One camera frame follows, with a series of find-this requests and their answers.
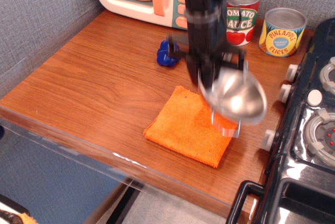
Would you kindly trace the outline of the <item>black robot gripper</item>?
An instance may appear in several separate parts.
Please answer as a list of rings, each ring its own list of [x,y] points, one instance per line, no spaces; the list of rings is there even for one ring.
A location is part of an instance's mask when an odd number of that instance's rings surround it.
[[[222,66],[243,71],[244,52],[228,42],[227,10],[214,9],[204,12],[186,10],[184,13],[188,31],[186,36],[166,37],[167,56],[179,60],[184,58],[191,81],[209,89],[218,78]]]

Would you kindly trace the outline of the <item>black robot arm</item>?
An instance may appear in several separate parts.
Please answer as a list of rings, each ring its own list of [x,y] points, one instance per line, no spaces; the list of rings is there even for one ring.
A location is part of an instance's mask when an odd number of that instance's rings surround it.
[[[169,57],[184,58],[192,82],[211,88],[222,67],[244,69],[244,52],[227,39],[227,0],[185,0],[187,36],[167,36]]]

